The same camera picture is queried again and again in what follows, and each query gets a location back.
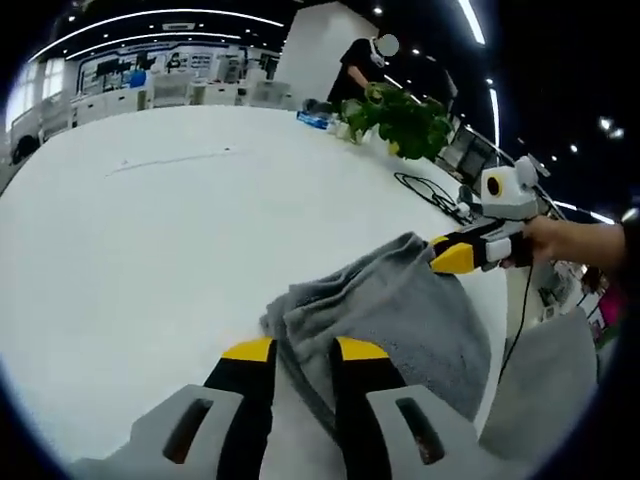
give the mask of potted plant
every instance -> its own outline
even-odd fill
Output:
[[[417,160],[433,161],[449,142],[453,126],[447,120],[444,106],[433,99],[417,103],[409,94],[384,83],[366,88],[367,100],[346,100],[341,119],[349,125],[353,142],[378,126],[380,138],[389,143],[389,153]]]

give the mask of white table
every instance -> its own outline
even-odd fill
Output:
[[[258,318],[289,284],[403,232],[457,227],[396,170],[458,188],[427,161],[373,156],[275,110],[144,111],[45,144],[0,199],[0,347],[53,453],[112,453],[140,415],[259,336]],[[460,279],[491,341],[480,431],[502,360],[506,278]],[[344,475],[282,375],[269,440],[262,478]]]

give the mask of gray towel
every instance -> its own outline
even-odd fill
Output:
[[[328,351],[337,336],[382,347],[409,385],[422,384],[473,421],[491,351],[484,326],[452,275],[429,267],[414,233],[326,278],[292,285],[260,319],[296,390],[335,438]]]

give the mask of black shirt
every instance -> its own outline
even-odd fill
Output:
[[[340,62],[342,62],[342,67],[328,98],[331,103],[342,102],[350,98],[364,101],[364,88],[358,85],[347,72],[351,66],[358,67],[369,82],[384,81],[384,69],[371,60],[371,44],[367,38],[360,38],[353,42]]]

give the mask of white chair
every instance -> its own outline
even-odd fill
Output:
[[[71,130],[72,126],[71,102],[65,92],[42,101],[40,105],[40,141],[42,143],[60,132]]]
[[[74,126],[85,125],[107,117],[107,106],[102,95],[95,95],[73,102]]]
[[[235,105],[238,86],[220,83],[207,85],[204,91],[203,105]]]
[[[191,73],[169,73],[154,75],[147,103],[150,108],[189,105],[191,94]]]
[[[284,108],[290,88],[288,83],[259,81],[249,92],[249,105],[262,108]]]
[[[103,97],[107,116],[136,112],[138,110],[139,90],[139,88],[122,89],[105,93]]]
[[[11,123],[9,131],[9,148],[13,152],[22,137],[32,136],[39,139],[40,108],[30,108]]]

